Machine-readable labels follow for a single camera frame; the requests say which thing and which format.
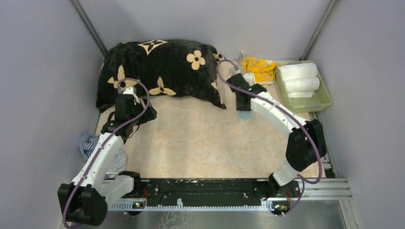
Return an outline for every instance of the cable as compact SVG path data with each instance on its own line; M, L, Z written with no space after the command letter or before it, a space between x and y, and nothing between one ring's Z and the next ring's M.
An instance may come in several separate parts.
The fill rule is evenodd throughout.
M146 201L149 198L149 191L147 189L144 189L143 191L144 191L143 196L142 196L143 206L146 206Z
M291 203L291 192L290 192L290 190L288 189L288 190L287 190L287 206L289 206L290 203Z
M300 127L300 129L302 130L302 132L305 134L305 136L306 136L307 139L309 140L309 142L310 142L312 148L314 149L314 152L315 152L315 155L316 155L316 158L317 158L317 161L318 161L318 169L319 169L318 177L316 178L316 180L310 181L310 180L304 178L301 174L298 174L298 177L302 180L302 191L301 191L301 193L300 193L300 195L299 195L297 201L296 201L296 202L294 203L294 205L288 210L288 212L283 213L282 215L278 215L278 216L284 216L284 217L285 217L286 215L288 215L288 214L296 207L296 205L297 205L297 204L299 203L299 201L301 200L301 198L302 198L302 196L303 196L303 194L304 194L305 182L308 182L309 184L317 184L317 183L320 182L320 179L322 178L322 162L321 162L321 160L320 160L320 155L319 155L318 148L316 147L314 140L312 139L311 135L309 135L309 133L308 133L308 131L305 129L305 127L304 127L294 116L290 115L290 113L288 113L288 112L287 112L286 110L284 110L282 107L279 107L278 104L275 104L274 102L272 102L272 101L270 101L270 100L268 100L268 99L266 99L266 98L263 98L263 97L261 97L261 96L255 94L255 93L252 93L252 92L250 92L250 91L247 91L247 90L238 88L238 87L236 87L236 86L230 84L228 81L226 81L226 80L221 76L221 73L219 72L219 65L220 65L221 63L223 63L223 62L229 62L229 63L231 63L231 64L234 66L235 70L239 70L239 68L238 68L238 66L237 66L234 62L232 62L231 60L225 59L225 60L219 61L219 63L218 63L217 66L216 66L216 72L217 72L217 74L218 74L218 77L219 77L226 85L228 85L230 88L232 88L232 89L234 89L234 90L236 90L236 91L245 93L245 94L247 94L247 95L249 95L249 96L251 96L251 97L253 97L253 98L258 98L258 99L260 99L260 100L262 100L262 101L264 101L264 102L266 102L266 103L269 103L269 104L273 105L275 108L277 108L279 111L283 112L285 115L287 115L292 121L294 121L294 122Z
M94 155L93 159L90 161L89 166L87 167L87 169L86 169L85 172L83 173L82 178L80 178L79 182L77 182L77 184L76 184L76 186L73 188L73 191L71 192L69 198L67 199L67 202L66 202L66 205L65 205L64 211L63 211L63 220L62 220L63 225L65 226L65 228L71 229L71 228L77 228L77 227L80 226L80 225L77 225L77 226L71 227L71 226L67 225L67 222L66 222L67 210L68 210L68 208L69 208L70 203L72 202L73 196L75 195L76 191L79 189L80 185L81 185L81 184L83 183L83 181L85 180L85 177L87 176L88 172L90 171L91 166L94 164L94 162L96 161L96 158L97 158L98 155L100 154L101 149L102 149L102 148L104 147L104 145L110 140L110 138L112 138L112 136L115 135L115 133L116 133L117 131L119 131L121 128L125 127L126 125L132 123L133 121L137 120L138 118L140 118L140 117L146 112L146 110L147 110L148 107L149 107L150 95L149 95L149 91L148 91L148 89L146 88L146 86L145 86L143 83L141 83L139 80L132 79L132 78L124 78L124 79L122 79L122 80L120 80L120 81L118 82L118 91L121 90L120 84L121 84L121 82L124 81L124 80L132 80L132 81L135 81L135 82L139 83L139 84L143 87L143 89L145 89L145 91L146 91L146 100L147 100L147 101L146 101L146 105L145 105L145 107L143 108L142 112L139 113L139 115L135 116L134 118L132 118L132 119L130 119L130 120L124 122L124 123L121 124L119 127L117 127L117 128L105 139L105 141L101 144L101 147L99 147L98 150L95 152L95 155Z

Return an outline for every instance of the green basket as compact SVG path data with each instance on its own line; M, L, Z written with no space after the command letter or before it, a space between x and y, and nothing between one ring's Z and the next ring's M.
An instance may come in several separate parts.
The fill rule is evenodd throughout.
M276 81L280 89L283 105L294 113L306 113L322 111L326 107L332 105L332 99L323 83L322 77L318 72L319 89L315 91L315 95L311 98L289 98L284 81L281 79L279 66L288 64L308 63L312 61L279 61L276 68Z

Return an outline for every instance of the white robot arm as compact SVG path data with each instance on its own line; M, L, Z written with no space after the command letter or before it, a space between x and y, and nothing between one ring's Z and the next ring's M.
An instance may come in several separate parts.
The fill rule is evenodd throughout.
M104 176L115 155L133 133L134 126L156 118L156 111L149 106L141 118L115 131L137 116L144 109L144 104L136 96L134 87L125 89L117 96L115 119L111 120L113 114L111 113L85 166L70 184L61 184L58 189L59 203L63 212L73 189L79 184L68 206L67 221L98 226L106 217L108 207L125 194L141 191L139 173L124 171L113 180L104 180Z
M230 77L227 81L233 86L257 94L273 103L273 105L271 105L264 102L262 99L253 98L231 88L236 94L236 109L238 111L254 111L261 114L276 125L288 139L286 159L279 169L269 176L270 189L274 192L278 192L282 186L294 180L301 171L317 161L316 154L311 144L308 142L299 125L293 121L289 115L294 117L297 122L307 130L317 147L320 157L326 154L325 137L323 135L322 125L318 120L307 121L295 115L273 98L264 87L259 84L250 85L240 73ZM276 106L282 108L289 115L276 109Z

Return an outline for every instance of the yellow cloth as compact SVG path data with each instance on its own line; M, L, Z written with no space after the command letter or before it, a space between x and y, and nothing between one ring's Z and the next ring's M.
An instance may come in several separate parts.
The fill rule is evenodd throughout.
M274 70L277 62L244 56L241 65L245 73L255 75L256 83L270 84L274 82Z

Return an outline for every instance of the white paper towel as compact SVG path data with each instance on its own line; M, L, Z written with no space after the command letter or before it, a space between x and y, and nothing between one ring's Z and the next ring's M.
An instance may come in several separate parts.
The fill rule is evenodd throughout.
M318 69L314 63L289 64L280 66L278 69L283 81L318 76Z
M292 92L288 93L290 98L311 98L315 95L315 92Z
M291 92L312 92L319 88L319 78L303 78L287 80L284 82L287 93Z

